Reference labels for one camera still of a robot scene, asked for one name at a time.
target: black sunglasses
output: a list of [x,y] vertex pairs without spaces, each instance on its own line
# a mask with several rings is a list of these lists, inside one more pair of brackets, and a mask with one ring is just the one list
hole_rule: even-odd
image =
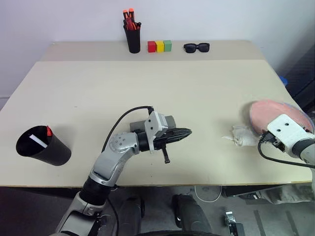
[[197,45],[194,43],[187,43],[187,44],[184,44],[184,48],[185,48],[185,51],[187,53],[194,53],[196,51],[196,49],[198,49],[202,53],[207,53],[210,49],[210,44],[209,43],[199,43]]

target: white cloth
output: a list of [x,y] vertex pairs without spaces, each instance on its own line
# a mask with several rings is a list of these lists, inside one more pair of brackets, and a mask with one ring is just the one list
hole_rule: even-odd
[[237,146],[256,146],[258,145],[259,137],[256,136],[248,126],[233,125],[231,136],[224,136],[222,138],[234,141]]

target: green block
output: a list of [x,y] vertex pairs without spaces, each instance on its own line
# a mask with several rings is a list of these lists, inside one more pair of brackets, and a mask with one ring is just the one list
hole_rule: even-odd
[[171,40],[164,40],[164,51],[170,52],[172,50],[172,41]]

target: white wall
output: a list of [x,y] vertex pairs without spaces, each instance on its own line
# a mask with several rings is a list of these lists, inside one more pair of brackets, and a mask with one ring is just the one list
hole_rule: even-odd
[[315,41],[314,0],[1,0],[0,97],[53,41],[124,40],[128,7],[143,40],[247,39],[282,73]]

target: black container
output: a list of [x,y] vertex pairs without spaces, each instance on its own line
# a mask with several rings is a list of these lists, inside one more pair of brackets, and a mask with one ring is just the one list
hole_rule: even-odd
[[[32,140],[32,134],[47,144],[47,147],[44,148]],[[71,150],[54,133],[47,136],[47,126],[43,125],[33,127],[22,134],[16,143],[16,151],[21,156],[32,157],[54,166],[63,165],[71,156]]]
[[140,52],[140,29],[137,30],[127,30],[124,26],[124,30],[127,37],[129,51],[131,53]]

